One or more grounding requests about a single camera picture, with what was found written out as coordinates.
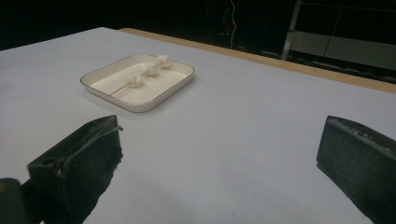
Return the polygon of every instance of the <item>square tray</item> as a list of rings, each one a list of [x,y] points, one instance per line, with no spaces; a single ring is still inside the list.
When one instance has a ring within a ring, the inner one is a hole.
[[[88,92],[115,105],[132,112],[145,112],[188,84],[194,73],[191,66],[173,62],[156,75],[143,76],[140,87],[125,87],[112,94],[128,83],[128,76],[143,63],[154,63],[155,59],[152,55],[133,55],[86,74],[80,82]]]

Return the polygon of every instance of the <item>table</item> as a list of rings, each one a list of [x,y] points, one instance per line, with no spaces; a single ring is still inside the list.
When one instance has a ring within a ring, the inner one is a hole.
[[[355,86],[327,79],[346,78],[333,72],[123,31],[0,51],[2,177],[26,181],[27,163],[85,122],[115,114],[124,156],[85,223],[371,223],[316,167],[316,155],[328,115],[395,139],[392,85],[357,78]],[[195,68],[190,84],[149,112],[129,112],[79,83],[147,53]]]

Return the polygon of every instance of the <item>white wire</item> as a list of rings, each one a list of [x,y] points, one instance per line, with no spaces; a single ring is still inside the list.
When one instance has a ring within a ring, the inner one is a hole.
[[[235,4],[233,3],[233,0],[230,0],[231,4],[233,4],[233,14],[235,13]],[[231,44],[230,44],[230,49],[233,48],[233,34],[235,34],[236,30],[236,22],[233,19],[233,14],[231,15],[231,20],[233,21],[233,33],[231,34]]]

